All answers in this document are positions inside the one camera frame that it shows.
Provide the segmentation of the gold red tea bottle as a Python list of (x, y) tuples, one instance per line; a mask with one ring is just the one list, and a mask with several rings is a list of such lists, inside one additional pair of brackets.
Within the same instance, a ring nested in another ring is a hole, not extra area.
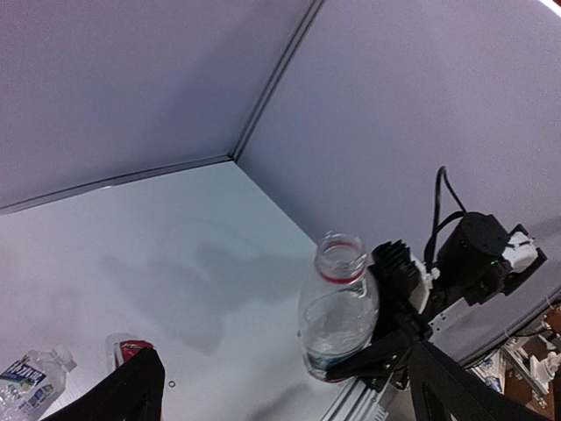
[(154, 345), (129, 333), (110, 334), (104, 341), (106, 365), (109, 372), (121, 367), (144, 348), (154, 349)]

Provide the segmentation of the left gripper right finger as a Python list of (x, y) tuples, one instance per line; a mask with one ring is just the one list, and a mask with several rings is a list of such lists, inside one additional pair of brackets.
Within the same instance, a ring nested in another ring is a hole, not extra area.
[(429, 342), (416, 344), (408, 360), (417, 420), (544, 420), (491, 390)]

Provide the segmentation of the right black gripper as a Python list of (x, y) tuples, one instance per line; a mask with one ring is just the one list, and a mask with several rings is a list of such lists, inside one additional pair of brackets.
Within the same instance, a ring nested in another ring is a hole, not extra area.
[(330, 367), (327, 382), (352, 377), (371, 379), (370, 387), (381, 392), (394, 372), (407, 366), (411, 349), (432, 336), (422, 314), (434, 285), (434, 270), (418, 260), (402, 240), (388, 241), (372, 251), (375, 277), (407, 302), (395, 303), (380, 312), (372, 343), (352, 357)]

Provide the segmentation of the clear bottle red white label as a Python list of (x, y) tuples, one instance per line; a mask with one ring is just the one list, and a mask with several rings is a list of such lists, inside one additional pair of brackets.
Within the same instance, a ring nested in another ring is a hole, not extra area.
[(302, 358), (317, 380), (370, 345), (380, 296), (368, 264), (358, 237), (328, 232), (317, 244), (298, 302)]

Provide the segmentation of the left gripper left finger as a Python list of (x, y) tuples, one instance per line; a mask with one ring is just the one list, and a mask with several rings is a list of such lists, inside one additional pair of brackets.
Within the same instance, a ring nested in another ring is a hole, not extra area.
[(156, 350), (143, 348), (51, 421), (160, 421), (165, 369)]

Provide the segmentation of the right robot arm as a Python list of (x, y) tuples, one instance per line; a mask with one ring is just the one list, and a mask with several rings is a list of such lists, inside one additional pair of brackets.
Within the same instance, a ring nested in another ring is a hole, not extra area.
[(459, 300), (483, 304), (505, 289), (512, 265), (503, 253), (510, 238), (495, 216), (459, 210), (433, 219), (421, 262), (402, 241), (377, 246), (368, 268), (381, 304), (373, 338), (330, 367), (327, 381), (358, 377), (379, 389), (393, 372), (406, 370), (413, 347), (437, 333), (438, 315)]

